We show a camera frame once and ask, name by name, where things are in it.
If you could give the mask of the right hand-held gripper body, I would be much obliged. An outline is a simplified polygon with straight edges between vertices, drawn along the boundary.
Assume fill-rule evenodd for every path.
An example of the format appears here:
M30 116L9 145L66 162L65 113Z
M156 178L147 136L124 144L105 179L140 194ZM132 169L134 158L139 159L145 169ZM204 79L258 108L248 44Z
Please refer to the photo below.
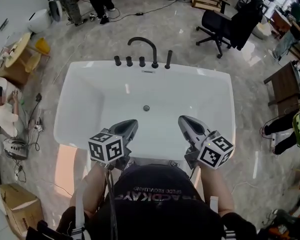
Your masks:
M235 145L215 130L198 147L191 146L184 158L191 169L203 164L216 170L230 159L234 149Z

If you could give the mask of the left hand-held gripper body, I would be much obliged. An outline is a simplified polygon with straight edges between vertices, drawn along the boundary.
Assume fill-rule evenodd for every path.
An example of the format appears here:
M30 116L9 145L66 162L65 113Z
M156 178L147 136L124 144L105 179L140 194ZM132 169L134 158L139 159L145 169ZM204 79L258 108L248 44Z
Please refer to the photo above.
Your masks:
M127 132L101 132L88 140L90 159L101 163L106 169L122 171L130 160L131 150L126 139Z

